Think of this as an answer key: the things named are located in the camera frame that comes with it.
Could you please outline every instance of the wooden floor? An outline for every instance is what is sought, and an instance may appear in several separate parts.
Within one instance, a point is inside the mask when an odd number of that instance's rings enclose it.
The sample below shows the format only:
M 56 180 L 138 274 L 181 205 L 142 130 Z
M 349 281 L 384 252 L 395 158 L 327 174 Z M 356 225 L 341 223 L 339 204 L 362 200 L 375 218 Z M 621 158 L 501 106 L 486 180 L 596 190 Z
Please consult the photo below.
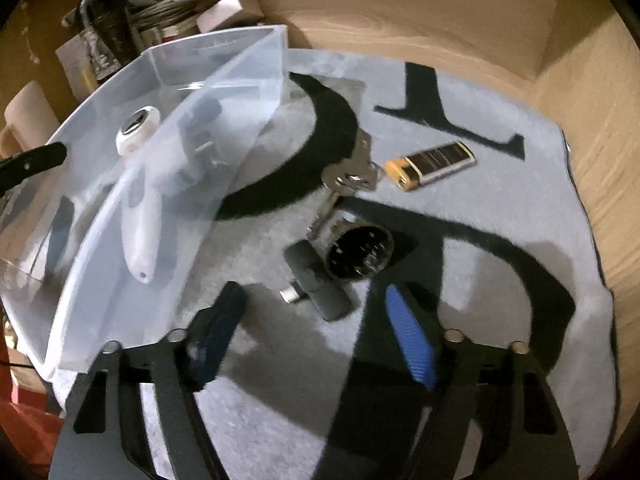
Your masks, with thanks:
M 73 35 L 59 24 L 78 0 L 24 1 L 0 32 L 0 108 L 35 79 L 62 120 L 76 104 L 54 50 Z M 263 2 L 292 46 L 428 64 L 562 126 L 615 294 L 620 433 L 640 402 L 640 52 L 608 0 Z

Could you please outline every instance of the keys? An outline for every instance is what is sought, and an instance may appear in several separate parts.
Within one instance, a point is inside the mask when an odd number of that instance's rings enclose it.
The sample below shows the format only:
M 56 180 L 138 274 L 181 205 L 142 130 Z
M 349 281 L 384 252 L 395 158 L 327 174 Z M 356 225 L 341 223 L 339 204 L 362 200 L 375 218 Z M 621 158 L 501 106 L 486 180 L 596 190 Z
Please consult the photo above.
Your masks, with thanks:
M 322 172 L 322 183 L 331 191 L 349 187 L 354 191 L 363 189 L 373 191 L 378 183 L 378 168 L 369 160 L 371 155 L 371 136 L 358 129 L 356 142 L 350 158 L 330 164 Z
M 353 196 L 357 190 L 373 191 L 378 182 L 378 168 L 369 160 L 371 136 L 358 129 L 350 158 L 330 164 L 322 171 L 322 183 L 329 190 L 328 197 L 318 209 L 316 219 L 306 231 L 309 240 L 318 238 L 320 229 L 330 218 L 341 196 Z

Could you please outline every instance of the clear plastic container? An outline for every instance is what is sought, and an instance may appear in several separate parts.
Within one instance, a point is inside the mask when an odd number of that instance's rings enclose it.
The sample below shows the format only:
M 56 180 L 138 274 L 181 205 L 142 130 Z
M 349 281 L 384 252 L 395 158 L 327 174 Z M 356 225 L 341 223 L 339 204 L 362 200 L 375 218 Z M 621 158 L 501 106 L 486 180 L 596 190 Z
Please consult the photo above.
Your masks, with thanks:
M 213 32 L 154 47 L 85 101 L 50 142 L 60 168 L 12 192 L 0 217 L 0 297 L 34 366 L 86 371 L 102 345 L 169 329 L 198 248 L 280 104 L 286 27 Z M 164 119 L 134 155 L 134 111 Z

